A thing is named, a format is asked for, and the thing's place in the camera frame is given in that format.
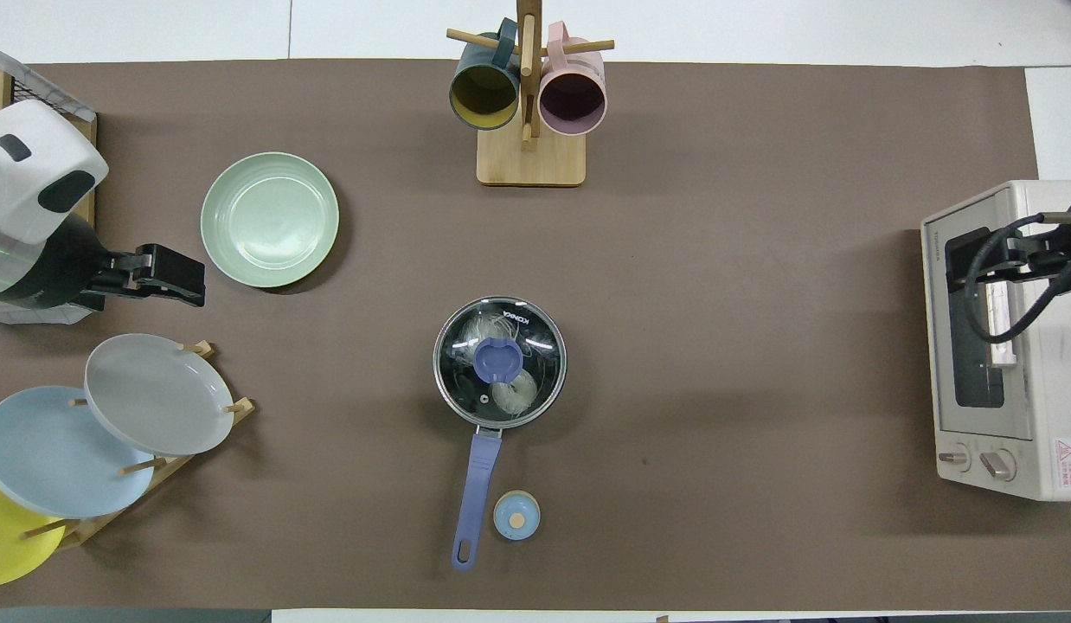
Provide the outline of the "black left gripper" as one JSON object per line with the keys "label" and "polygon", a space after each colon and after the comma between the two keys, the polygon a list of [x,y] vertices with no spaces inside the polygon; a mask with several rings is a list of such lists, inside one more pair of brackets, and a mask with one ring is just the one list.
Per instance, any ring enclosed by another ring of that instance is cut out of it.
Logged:
{"label": "black left gripper", "polygon": [[206,305],[206,265],[164,245],[144,244],[133,252],[109,252],[90,279],[90,292],[121,299],[168,299]]}

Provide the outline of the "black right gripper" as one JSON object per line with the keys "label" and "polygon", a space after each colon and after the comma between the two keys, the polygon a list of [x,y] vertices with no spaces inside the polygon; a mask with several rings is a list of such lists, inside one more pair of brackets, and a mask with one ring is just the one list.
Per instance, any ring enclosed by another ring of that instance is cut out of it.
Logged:
{"label": "black right gripper", "polygon": [[982,259],[978,282],[1057,279],[1071,261],[1071,229],[1027,235],[1015,232]]}

